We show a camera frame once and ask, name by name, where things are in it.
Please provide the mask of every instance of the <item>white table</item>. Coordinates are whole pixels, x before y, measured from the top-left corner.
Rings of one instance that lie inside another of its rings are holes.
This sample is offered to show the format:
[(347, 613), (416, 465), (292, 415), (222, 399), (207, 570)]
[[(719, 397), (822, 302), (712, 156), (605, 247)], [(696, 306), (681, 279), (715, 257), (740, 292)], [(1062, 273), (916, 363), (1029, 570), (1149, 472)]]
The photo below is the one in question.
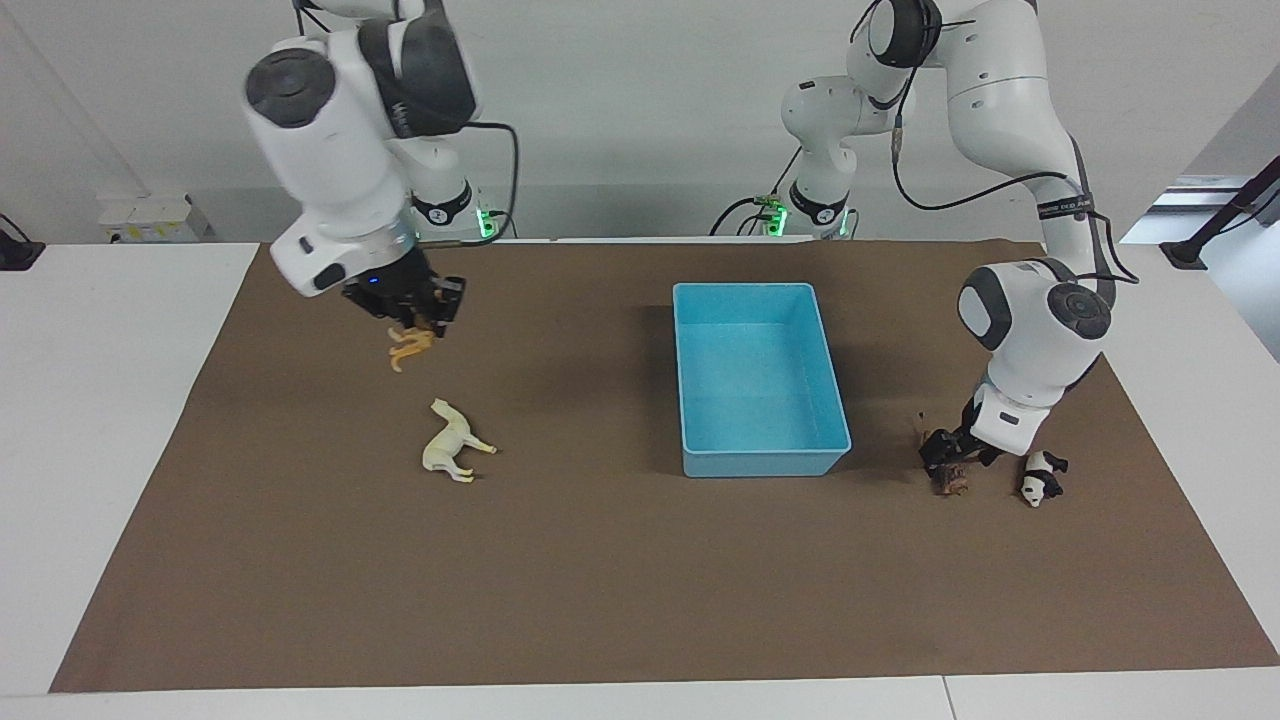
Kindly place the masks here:
[[(1280, 717), (1276, 667), (45, 696), (255, 250), (54, 246), (0, 274), (0, 719)], [(1275, 643), (1280, 365), (1203, 273), (1123, 254), (1143, 284), (1121, 290), (1107, 356)]]

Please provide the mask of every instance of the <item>brown mat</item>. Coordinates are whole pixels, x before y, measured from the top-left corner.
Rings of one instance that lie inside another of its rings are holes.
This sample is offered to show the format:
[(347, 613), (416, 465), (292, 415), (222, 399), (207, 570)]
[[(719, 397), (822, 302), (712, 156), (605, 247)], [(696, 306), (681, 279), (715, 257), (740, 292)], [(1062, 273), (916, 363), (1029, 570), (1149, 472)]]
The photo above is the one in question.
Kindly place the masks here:
[[(1106, 364), (1041, 446), (931, 495), (987, 354), (975, 265), (1032, 246), (524, 246), (434, 255), (460, 324), (393, 374), (384, 324), (265, 250), (52, 689), (573, 683), (1274, 665)], [(824, 478), (680, 471), (671, 286), (805, 281), (855, 448)], [(503, 448), (419, 465), (444, 397)], [(1233, 482), (1224, 478), (1224, 483)]]

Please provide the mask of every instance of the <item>white horse figurine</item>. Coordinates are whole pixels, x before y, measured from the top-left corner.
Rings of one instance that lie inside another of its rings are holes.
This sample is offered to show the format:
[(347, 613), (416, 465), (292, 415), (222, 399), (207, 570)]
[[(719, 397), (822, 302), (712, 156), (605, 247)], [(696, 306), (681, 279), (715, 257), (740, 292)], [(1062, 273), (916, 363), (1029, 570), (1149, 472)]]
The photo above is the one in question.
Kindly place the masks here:
[(489, 455), (498, 452), (498, 448), (471, 434), (471, 424), (462, 416), (462, 413), (454, 410), (448, 402), (435, 398), (431, 410), (444, 418), (448, 425), (426, 445), (426, 450), (422, 451), (422, 466), (428, 470), (448, 473), (460, 483), (470, 483), (475, 479), (475, 470), (458, 468), (453, 456), (463, 447), (474, 447)]

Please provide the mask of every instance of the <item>blue tray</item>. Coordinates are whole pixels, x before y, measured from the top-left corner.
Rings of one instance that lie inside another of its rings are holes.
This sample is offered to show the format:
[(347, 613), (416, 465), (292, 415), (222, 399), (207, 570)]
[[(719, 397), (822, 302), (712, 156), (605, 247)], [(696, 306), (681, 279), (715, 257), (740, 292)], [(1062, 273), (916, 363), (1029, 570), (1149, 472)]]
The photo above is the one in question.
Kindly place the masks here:
[(673, 299), (686, 475), (822, 475), (852, 448), (812, 286), (681, 283)]

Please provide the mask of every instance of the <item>white robotic arm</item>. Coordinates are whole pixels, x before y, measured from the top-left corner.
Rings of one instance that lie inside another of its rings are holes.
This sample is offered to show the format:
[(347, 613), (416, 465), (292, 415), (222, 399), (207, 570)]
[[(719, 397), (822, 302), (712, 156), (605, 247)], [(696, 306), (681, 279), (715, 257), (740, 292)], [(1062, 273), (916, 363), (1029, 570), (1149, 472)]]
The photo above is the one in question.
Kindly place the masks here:
[(443, 140), (480, 113), (466, 58), (439, 0), (306, 6), (381, 19), (280, 42), (246, 79), (253, 136), (302, 204), (271, 256), (302, 295), (342, 286), (375, 316), (443, 336), (465, 281), (440, 278), (417, 240), (475, 227), (476, 193)]
[[(1102, 350), (1116, 275), (1075, 143), (1050, 101), (1039, 22), (1028, 0), (876, 0), (852, 37), (847, 77), (791, 88), (783, 122), (808, 161), (790, 200), (815, 234), (832, 234), (852, 182), (844, 137), (892, 131), (897, 178), (900, 118), (922, 67), (947, 73), (951, 136), (965, 158), (1036, 196), (1047, 249), (1046, 258), (978, 268), (965, 282), (960, 318), (992, 360), (961, 425), (937, 430), (922, 447), (933, 474), (974, 454), (991, 461), (1029, 450), (1052, 406)], [(906, 197), (920, 209), (945, 208)]]

